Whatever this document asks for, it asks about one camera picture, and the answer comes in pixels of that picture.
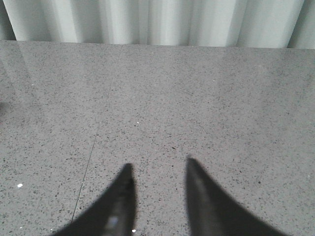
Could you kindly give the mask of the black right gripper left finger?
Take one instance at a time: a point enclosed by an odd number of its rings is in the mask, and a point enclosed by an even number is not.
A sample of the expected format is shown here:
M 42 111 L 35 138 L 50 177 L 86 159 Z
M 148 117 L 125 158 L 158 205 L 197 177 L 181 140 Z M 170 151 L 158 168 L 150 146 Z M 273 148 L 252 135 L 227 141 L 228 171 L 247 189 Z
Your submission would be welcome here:
M 130 236 L 136 215 L 132 165 L 125 164 L 106 191 L 55 236 Z

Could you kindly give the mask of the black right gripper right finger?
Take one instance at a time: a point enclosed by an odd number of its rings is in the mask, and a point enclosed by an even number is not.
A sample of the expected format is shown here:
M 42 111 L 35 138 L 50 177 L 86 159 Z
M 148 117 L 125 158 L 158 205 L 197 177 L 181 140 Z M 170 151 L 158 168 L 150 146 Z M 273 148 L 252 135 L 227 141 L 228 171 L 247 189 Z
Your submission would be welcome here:
M 192 236 L 285 236 L 238 204 L 190 155 L 186 202 Z

